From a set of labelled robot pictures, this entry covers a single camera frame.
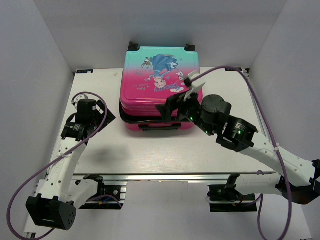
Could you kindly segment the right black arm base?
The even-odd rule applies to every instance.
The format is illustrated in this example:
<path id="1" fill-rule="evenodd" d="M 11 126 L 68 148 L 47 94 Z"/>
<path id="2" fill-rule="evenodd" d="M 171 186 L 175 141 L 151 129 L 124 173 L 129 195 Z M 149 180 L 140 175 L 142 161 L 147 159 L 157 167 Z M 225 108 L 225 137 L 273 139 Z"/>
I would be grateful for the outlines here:
<path id="1" fill-rule="evenodd" d="M 236 180 L 240 174 L 231 174 L 226 184 L 208 186 L 207 197 L 211 213 L 250 213 L 257 212 L 254 193 L 243 195 L 236 190 Z"/>

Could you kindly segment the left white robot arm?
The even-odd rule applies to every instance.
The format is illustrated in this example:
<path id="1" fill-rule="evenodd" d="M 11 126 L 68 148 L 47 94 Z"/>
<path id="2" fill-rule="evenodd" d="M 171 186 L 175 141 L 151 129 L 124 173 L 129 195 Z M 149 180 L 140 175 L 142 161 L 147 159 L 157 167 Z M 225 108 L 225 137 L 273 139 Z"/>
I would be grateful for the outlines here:
<path id="1" fill-rule="evenodd" d="M 115 120 L 101 100 L 81 99 L 75 103 L 77 112 L 63 128 L 57 156 L 37 196 L 30 196 L 26 209 L 37 226 L 69 230 L 75 222 L 77 209 L 87 200 L 105 196 L 106 187 L 100 175 L 87 175 L 70 190 L 79 159 L 87 147 L 85 139 L 94 131 L 103 130 Z"/>

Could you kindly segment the pink hard-shell suitcase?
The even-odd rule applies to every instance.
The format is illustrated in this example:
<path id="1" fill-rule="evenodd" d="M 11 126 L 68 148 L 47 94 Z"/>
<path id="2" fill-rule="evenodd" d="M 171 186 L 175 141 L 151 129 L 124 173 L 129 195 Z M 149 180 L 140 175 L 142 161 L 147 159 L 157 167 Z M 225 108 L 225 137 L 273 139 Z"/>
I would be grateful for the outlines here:
<path id="1" fill-rule="evenodd" d="M 188 120 L 163 122 L 158 104 L 188 89 L 184 78 L 200 71 L 195 46 L 139 46 L 130 42 L 125 55 L 121 79 L 119 114 L 130 131 L 187 130 L 193 127 Z"/>

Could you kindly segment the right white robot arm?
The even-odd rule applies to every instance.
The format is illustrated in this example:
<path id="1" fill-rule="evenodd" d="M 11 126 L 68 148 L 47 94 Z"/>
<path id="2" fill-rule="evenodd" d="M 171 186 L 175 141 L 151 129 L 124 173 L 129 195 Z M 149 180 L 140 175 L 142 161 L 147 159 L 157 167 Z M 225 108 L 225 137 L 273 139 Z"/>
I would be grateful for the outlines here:
<path id="1" fill-rule="evenodd" d="M 320 162 L 304 160 L 258 132 L 251 123 L 232 116 L 232 105 L 219 95 L 208 95 L 199 102 L 193 93 L 169 97 L 156 109 L 165 123 L 177 111 L 177 119 L 188 120 L 208 136 L 217 135 L 223 148 L 251 157 L 268 166 L 273 173 L 239 174 L 228 177 L 225 185 L 211 185 L 209 199 L 213 202 L 237 202 L 250 194 L 283 196 L 293 203 L 307 205 L 320 196 Z"/>

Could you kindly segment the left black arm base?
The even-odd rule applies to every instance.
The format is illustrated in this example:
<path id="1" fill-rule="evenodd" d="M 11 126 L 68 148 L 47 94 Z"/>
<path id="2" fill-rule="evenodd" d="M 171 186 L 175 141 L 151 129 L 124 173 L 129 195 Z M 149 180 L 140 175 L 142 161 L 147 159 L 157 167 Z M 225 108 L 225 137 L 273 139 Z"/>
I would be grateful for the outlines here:
<path id="1" fill-rule="evenodd" d="M 102 185 L 102 192 L 92 196 L 82 210 L 121 210 L 127 193 L 127 183 L 121 181 L 107 181 Z"/>

